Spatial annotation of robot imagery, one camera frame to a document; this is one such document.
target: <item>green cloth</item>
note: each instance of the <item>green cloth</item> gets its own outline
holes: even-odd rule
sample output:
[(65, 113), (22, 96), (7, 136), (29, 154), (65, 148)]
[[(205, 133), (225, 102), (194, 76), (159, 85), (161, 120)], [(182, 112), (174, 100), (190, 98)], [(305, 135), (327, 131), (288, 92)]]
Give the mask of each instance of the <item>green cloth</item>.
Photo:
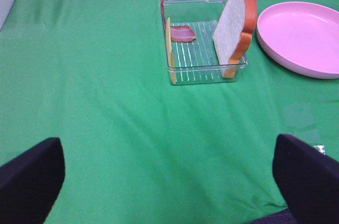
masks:
[[(339, 10), (257, 1), (258, 13)], [(275, 139), (339, 159), (339, 80), (283, 68), (256, 36), (247, 58), (236, 82), (172, 86), (159, 0), (16, 0), (0, 32), (1, 164), (61, 138), (66, 179), (46, 223), (238, 224), (282, 210)]]

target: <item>toy bread slice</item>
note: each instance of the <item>toy bread slice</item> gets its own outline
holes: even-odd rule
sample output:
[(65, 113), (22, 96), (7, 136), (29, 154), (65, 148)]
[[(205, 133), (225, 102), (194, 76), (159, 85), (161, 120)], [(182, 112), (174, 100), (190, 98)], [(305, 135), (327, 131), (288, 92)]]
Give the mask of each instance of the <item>toy bread slice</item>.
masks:
[[(257, 20), (256, 0), (228, 0), (213, 34), (219, 64), (238, 64), (252, 41)], [(225, 69), (232, 78), (237, 68)]]

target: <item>plastic tray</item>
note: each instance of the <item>plastic tray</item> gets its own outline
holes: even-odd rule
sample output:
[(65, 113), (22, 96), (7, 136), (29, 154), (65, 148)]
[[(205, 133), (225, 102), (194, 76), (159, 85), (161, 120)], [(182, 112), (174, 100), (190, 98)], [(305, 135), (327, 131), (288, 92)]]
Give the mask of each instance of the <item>plastic tray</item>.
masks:
[[(166, 19), (171, 18), (171, 25), (189, 25), (197, 35), (189, 43), (171, 41), (173, 56), (166, 51), (171, 83), (186, 85), (236, 81), (241, 69), (247, 66), (246, 56), (242, 57), (239, 64), (219, 64), (212, 39), (225, 0), (166, 0), (164, 7), (164, 16)], [(164, 20), (163, 30), (166, 45)], [(222, 75), (225, 69), (236, 71), (235, 76), (224, 78)]]

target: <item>pink plate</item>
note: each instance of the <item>pink plate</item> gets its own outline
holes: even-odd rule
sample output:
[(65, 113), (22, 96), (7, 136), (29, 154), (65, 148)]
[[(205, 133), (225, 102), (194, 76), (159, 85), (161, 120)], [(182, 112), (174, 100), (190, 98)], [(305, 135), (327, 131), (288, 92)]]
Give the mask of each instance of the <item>pink plate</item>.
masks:
[(339, 78), (338, 11), (314, 3), (278, 3), (260, 14), (257, 36), (282, 66), (309, 77)]

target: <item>clear plastic container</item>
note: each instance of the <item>clear plastic container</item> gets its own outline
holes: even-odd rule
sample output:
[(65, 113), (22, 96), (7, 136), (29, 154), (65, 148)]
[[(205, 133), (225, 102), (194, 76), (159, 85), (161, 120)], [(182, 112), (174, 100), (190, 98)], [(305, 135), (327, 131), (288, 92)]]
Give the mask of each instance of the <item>clear plastic container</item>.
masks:
[[(171, 41), (173, 54), (167, 52), (167, 68), (173, 85), (233, 82), (247, 66), (244, 55), (238, 64), (219, 64), (212, 35), (225, 7), (225, 0), (166, 0), (165, 15), (171, 25), (189, 25), (197, 38), (192, 42)], [(166, 25), (163, 19), (166, 45)], [(223, 77), (225, 70), (234, 71)]]

